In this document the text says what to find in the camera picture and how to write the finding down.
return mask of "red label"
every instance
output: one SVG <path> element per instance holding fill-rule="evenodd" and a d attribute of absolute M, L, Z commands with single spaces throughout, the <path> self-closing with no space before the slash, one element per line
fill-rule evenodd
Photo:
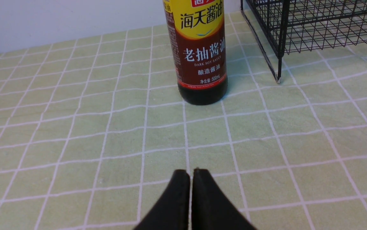
<path fill-rule="evenodd" d="M 218 19 L 217 25 L 209 26 L 209 32 L 206 35 L 200 36 L 198 39 L 187 38 L 184 34 L 179 32 L 181 23 L 175 20 L 195 19 L 193 14 L 184 13 L 183 16 L 179 12 L 175 19 L 173 13 L 165 9 L 166 19 L 168 23 L 169 38 L 171 41 L 173 59 L 175 62 L 176 75 L 178 83 L 182 87 L 203 90 L 217 86 L 227 79 L 226 72 L 226 41 L 225 41 L 225 23 L 223 18 L 223 2 L 222 0 L 192 0 L 192 4 L 210 4 L 199 9 L 206 8 L 211 13 L 208 17 L 203 11 L 198 11 L 200 23 L 207 25 L 208 20 Z"/>
<path fill-rule="evenodd" d="M 204 6 L 214 1 L 215 0 L 192 0 L 192 7 Z"/>

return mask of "wire basket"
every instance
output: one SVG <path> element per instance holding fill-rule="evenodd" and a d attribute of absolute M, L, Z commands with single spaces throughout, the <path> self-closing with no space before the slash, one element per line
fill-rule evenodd
<path fill-rule="evenodd" d="M 367 43 L 367 0 L 245 0 L 279 59 L 275 73 L 250 20 L 271 71 L 279 83 L 285 53 Z"/>

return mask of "rack leg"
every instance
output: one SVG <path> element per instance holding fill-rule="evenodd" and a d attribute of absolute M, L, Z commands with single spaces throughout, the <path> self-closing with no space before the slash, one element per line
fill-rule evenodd
<path fill-rule="evenodd" d="M 253 27 L 253 25 L 250 22 L 249 18 L 246 16 L 246 14 L 243 11 L 243 0 L 241 1 L 241 10 L 240 11 L 241 11 L 241 14 L 243 15 L 244 19 L 246 20 L 247 24 L 249 25 L 251 31 L 253 32 L 253 35 L 256 38 L 256 41 L 257 41 L 257 44 L 259 45 L 259 48 L 261 50 L 261 53 L 263 54 L 264 59 L 267 62 L 267 65 L 268 65 L 271 73 L 273 74 L 274 79 L 276 80 L 276 83 L 277 84 L 280 84 L 281 83 L 280 78 L 281 78 L 281 60 L 282 60 L 282 58 L 281 57 L 279 58 L 279 65 L 278 65 L 279 68 L 278 68 L 278 75 L 277 75 L 276 74 L 276 71 L 274 70 L 273 65 L 271 64 L 270 59 L 268 58 L 267 53 L 264 50 L 263 45 L 260 42 L 259 36 L 257 35 L 257 32 L 256 32 L 255 28 Z"/>

